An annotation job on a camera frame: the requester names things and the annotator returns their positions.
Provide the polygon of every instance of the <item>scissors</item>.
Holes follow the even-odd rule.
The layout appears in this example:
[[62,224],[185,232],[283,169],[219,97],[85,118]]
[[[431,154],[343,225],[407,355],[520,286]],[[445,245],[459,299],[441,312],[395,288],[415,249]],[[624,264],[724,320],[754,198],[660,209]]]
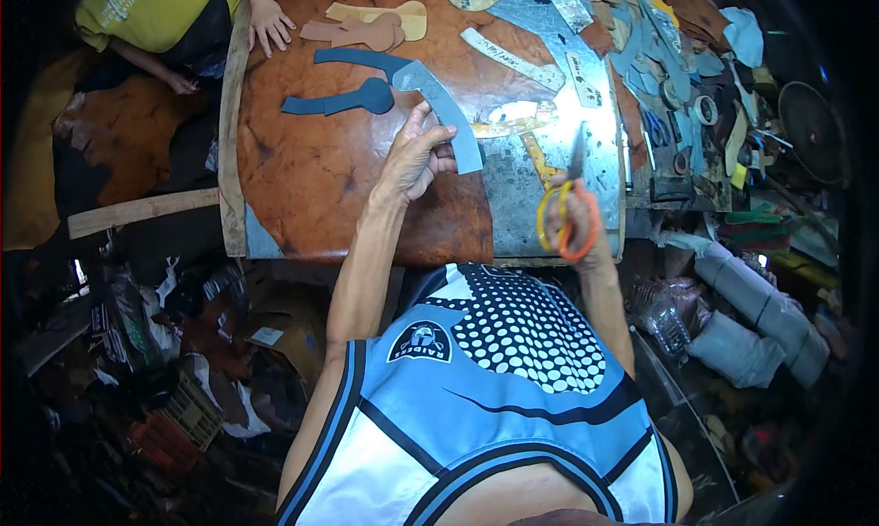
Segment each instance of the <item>scissors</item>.
[[672,134],[668,130],[668,125],[653,114],[652,110],[642,106],[641,119],[653,146],[668,146],[672,143]]
[[[537,239],[541,246],[548,252],[553,251],[553,247],[549,244],[546,235],[545,215],[549,200],[558,195],[558,215],[562,220],[562,228],[558,231],[558,254],[566,260],[580,260],[589,253],[595,239],[598,236],[599,228],[599,207],[595,194],[587,192],[583,185],[583,128],[581,122],[574,140],[574,152],[570,158],[570,169],[568,170],[568,179],[560,186],[554,186],[549,180],[545,180],[543,187],[546,193],[543,195],[540,204],[537,206]],[[574,195],[579,202],[585,202],[589,207],[589,234],[586,235],[586,242],[579,250],[571,251],[568,246],[570,244],[570,235],[573,230],[573,224],[568,221],[568,193],[574,191]]]

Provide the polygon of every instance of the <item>person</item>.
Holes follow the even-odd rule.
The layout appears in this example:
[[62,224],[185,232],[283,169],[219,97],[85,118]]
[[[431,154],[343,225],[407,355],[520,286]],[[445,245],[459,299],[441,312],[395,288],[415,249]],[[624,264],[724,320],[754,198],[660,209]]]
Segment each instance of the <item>person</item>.
[[[241,0],[80,0],[74,15],[83,41],[110,48],[166,82],[174,92],[198,88],[193,76],[219,78],[225,67],[232,17]],[[275,0],[248,0],[248,44],[286,50],[296,25]]]
[[[456,169],[456,127],[425,130],[430,112],[421,103],[402,125],[357,223],[277,522],[507,524],[557,510],[679,520],[692,485],[635,388],[603,226],[571,265],[589,321],[552,284],[451,264],[378,336],[407,207]],[[567,206],[582,243],[588,207],[573,194]],[[557,202],[548,209],[555,234]]]

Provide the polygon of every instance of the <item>black apron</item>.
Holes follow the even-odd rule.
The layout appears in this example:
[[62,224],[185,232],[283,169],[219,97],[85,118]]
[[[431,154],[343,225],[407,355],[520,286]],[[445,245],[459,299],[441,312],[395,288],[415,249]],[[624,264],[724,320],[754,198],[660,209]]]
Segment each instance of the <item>black apron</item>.
[[183,37],[159,55],[167,65],[185,66],[202,75],[226,60],[232,17],[226,0],[209,0]]

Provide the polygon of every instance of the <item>polka dot pattern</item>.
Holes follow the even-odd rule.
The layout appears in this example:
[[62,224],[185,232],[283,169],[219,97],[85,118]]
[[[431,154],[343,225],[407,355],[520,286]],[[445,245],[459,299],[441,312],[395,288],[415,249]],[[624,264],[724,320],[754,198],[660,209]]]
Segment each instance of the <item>polka dot pattern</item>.
[[458,272],[473,299],[424,302],[467,312],[453,329],[467,357],[489,371],[531,379],[549,394],[598,388],[605,357],[561,290],[485,265],[458,265]]

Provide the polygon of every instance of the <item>basketball jersey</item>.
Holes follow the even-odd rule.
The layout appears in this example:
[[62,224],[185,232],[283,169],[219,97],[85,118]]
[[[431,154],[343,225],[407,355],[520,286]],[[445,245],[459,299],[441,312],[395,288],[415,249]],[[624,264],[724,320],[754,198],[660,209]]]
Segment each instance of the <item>basketball jersey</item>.
[[381,337],[348,343],[279,524],[433,524],[481,480],[538,463],[612,520],[674,522],[644,401],[561,290],[468,263],[424,294]]

